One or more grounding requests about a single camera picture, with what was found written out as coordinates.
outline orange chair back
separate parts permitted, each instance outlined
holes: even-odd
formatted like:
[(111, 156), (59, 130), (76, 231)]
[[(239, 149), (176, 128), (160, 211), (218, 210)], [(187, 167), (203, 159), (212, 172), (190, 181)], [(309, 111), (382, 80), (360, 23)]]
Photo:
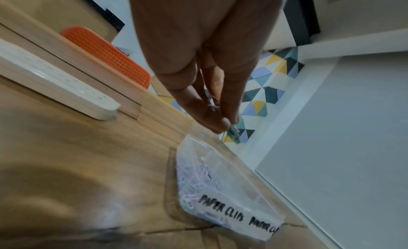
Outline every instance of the orange chair back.
[(61, 35), (129, 79), (149, 88), (150, 74), (95, 32), (84, 27), (72, 27), (63, 30)]

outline geometric tile floor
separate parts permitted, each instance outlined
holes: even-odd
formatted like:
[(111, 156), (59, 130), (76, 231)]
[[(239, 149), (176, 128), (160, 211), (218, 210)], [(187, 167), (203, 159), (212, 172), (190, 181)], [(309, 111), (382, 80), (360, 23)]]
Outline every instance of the geometric tile floor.
[[(257, 126), (265, 121), (268, 112), (276, 103), (279, 103), (279, 100), (284, 96), (285, 91), (287, 91), (293, 79), (298, 76), (303, 67), (304, 65), (298, 62), (297, 48), (270, 50), (262, 53), (255, 70), (248, 79), (239, 108), (241, 121), (235, 127), (240, 132), (241, 143), (248, 142)], [(149, 87), (149, 90), (155, 93), (152, 87)], [(187, 114), (174, 98), (159, 97), (167, 104)], [(233, 141), (225, 135), (223, 142), (230, 143)]]

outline wooden desk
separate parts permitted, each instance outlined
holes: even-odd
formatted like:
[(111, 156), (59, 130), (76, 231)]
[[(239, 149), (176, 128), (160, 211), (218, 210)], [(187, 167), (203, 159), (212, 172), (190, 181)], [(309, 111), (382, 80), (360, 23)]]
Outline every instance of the wooden desk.
[[(0, 38), (122, 104), (101, 122), (0, 76), (0, 248), (323, 248), (215, 135), (1, 0)], [(180, 208), (175, 153), (188, 133), (286, 215), (267, 245)]]

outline white power strip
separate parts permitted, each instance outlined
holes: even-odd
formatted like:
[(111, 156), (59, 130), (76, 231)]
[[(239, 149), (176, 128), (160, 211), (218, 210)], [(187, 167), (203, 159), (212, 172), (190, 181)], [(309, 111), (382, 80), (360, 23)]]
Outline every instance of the white power strip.
[(116, 115), (120, 104), (30, 52), (0, 39), (0, 59), (25, 74), (4, 77), (98, 120)]

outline plastic container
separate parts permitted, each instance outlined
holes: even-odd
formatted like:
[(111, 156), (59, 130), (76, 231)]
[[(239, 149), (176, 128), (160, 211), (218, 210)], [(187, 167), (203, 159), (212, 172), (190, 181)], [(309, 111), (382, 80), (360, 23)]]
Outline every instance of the plastic container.
[(180, 205), (194, 216), (264, 241), (283, 223), (238, 168), (191, 136), (177, 150), (177, 182)]

